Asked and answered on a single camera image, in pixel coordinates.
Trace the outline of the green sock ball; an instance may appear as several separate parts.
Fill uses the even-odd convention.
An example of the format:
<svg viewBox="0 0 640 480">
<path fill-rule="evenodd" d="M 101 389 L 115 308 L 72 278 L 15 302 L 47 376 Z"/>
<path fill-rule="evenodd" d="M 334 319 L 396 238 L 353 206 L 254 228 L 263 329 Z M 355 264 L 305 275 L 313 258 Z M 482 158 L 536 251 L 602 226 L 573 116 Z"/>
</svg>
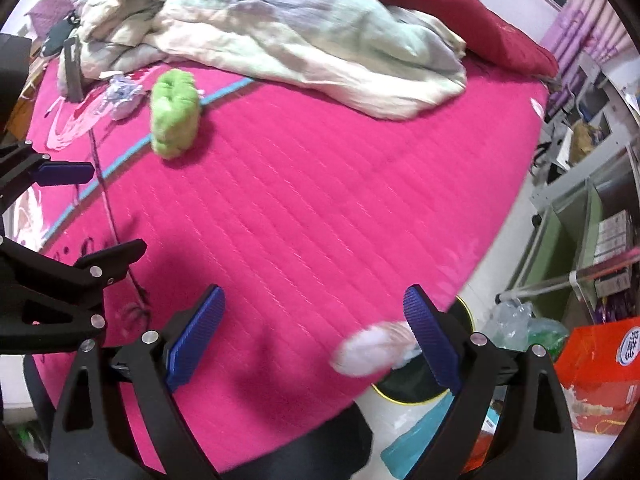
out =
<svg viewBox="0 0 640 480">
<path fill-rule="evenodd" d="M 155 154 L 174 159 L 189 151 L 200 128 L 201 96 L 192 73 L 173 68 L 151 89 L 150 135 Z"/>
</svg>

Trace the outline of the orange gift box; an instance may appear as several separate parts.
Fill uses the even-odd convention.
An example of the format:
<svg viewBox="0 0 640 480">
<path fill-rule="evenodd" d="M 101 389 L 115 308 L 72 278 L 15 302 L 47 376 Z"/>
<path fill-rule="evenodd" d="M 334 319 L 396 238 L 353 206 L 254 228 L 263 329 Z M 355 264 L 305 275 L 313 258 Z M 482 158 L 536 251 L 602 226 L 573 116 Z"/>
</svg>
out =
<svg viewBox="0 0 640 480">
<path fill-rule="evenodd" d="M 639 319 L 582 326 L 554 367 L 576 430 L 617 436 L 639 401 Z"/>
</svg>

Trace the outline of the clear plastic bag green contents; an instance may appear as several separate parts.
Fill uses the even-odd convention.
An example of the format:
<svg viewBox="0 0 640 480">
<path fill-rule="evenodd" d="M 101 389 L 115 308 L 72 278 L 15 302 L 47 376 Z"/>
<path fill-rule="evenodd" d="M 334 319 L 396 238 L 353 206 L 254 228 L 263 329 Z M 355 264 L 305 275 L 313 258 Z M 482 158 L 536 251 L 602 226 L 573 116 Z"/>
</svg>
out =
<svg viewBox="0 0 640 480">
<path fill-rule="evenodd" d="M 570 331 L 551 318 L 535 318 L 533 304 L 508 300 L 496 304 L 489 313 L 482 333 L 498 348 L 525 351 L 541 344 L 555 361 L 561 354 Z"/>
</svg>

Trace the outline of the black bin with gold rim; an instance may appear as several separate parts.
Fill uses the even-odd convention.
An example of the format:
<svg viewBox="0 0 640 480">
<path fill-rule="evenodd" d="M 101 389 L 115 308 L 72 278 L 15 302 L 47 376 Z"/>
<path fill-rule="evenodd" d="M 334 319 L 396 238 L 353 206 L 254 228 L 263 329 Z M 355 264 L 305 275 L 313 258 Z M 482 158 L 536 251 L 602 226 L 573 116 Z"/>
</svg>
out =
<svg viewBox="0 0 640 480">
<path fill-rule="evenodd" d="M 418 348 L 372 388 L 387 401 L 401 405 L 431 402 L 447 391 L 457 394 L 462 386 L 463 344 L 474 330 L 470 310 L 457 298 L 451 311 L 439 311 L 419 285 L 406 290 L 402 305 Z"/>
</svg>

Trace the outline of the teal water bottle pack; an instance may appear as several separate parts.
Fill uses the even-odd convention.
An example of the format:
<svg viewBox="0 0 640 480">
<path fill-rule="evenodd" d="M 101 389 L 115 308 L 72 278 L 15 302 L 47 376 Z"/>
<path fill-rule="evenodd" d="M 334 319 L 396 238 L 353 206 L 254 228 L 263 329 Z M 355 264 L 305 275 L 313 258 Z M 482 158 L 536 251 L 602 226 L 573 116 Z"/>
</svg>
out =
<svg viewBox="0 0 640 480">
<path fill-rule="evenodd" d="M 384 465 L 395 479 L 406 478 L 427 445 L 433 440 L 453 400 L 454 396 L 450 392 L 446 392 L 438 399 L 431 411 L 427 412 L 411 429 L 398 437 L 381 453 Z M 476 469 L 484 463 L 498 421 L 498 412 L 494 408 L 488 408 L 480 436 L 474 444 L 463 472 Z"/>
</svg>

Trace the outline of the boxes on shelf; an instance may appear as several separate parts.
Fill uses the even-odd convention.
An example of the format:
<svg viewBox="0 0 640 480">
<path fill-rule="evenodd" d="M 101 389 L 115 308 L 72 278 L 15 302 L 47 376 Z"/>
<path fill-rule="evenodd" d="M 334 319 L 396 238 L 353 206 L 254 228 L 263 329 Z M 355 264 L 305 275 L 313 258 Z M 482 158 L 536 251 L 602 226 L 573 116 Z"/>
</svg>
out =
<svg viewBox="0 0 640 480">
<path fill-rule="evenodd" d="M 617 257 L 634 244 L 634 225 L 626 209 L 599 222 L 594 264 Z M 608 272 L 594 282 L 597 296 L 604 298 L 631 288 L 631 266 Z"/>
</svg>

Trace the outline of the metal shelf rack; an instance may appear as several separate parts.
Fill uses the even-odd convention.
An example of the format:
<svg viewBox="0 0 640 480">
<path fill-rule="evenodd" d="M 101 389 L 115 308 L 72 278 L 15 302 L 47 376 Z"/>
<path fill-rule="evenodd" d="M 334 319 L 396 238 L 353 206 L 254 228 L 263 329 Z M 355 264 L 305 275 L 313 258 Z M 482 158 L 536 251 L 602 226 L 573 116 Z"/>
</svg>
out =
<svg viewBox="0 0 640 480">
<path fill-rule="evenodd" d="M 621 249 L 600 240 L 602 222 L 612 224 L 616 240 L 639 241 L 639 115 L 590 55 L 579 55 L 576 76 L 542 128 L 530 198 L 534 232 L 496 297 L 529 302 L 538 318 L 569 328 L 596 322 L 599 289 L 632 282 L 636 258 L 604 264 Z"/>
</svg>

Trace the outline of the pale crumpled blanket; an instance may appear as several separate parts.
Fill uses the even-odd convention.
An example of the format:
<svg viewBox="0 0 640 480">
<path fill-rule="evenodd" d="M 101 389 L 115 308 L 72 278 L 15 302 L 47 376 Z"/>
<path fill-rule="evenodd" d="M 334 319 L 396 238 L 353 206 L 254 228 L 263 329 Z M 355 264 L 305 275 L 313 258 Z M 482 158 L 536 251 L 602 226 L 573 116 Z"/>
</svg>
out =
<svg viewBox="0 0 640 480">
<path fill-rule="evenodd" d="M 88 79 L 188 60 L 403 120 L 461 94 L 464 40 L 378 0 L 70 0 Z"/>
</svg>

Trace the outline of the pink quilted bed cover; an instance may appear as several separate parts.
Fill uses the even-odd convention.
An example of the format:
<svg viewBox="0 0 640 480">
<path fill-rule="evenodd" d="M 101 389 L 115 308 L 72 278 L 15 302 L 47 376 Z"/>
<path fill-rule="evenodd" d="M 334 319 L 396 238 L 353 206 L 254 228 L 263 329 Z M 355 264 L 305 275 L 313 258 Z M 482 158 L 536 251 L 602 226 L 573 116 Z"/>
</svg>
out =
<svg viewBox="0 0 640 480">
<path fill-rule="evenodd" d="M 528 173 L 548 98 L 535 78 L 477 58 L 461 96 L 384 122 L 318 93 L 192 67 L 208 99 L 189 151 L 150 147 L 150 111 L 66 124 L 89 107 L 41 83 L 29 139 L 54 159 L 96 160 L 81 186 L 31 188 L 6 229 L 64 263 L 141 238 L 131 278 L 105 293 L 120 346 L 191 307 L 210 285 L 224 318 L 175 399 L 226 471 L 332 418 L 369 387 L 331 358 L 364 328 L 402 317 L 418 284 L 446 308 L 498 235 Z"/>
</svg>

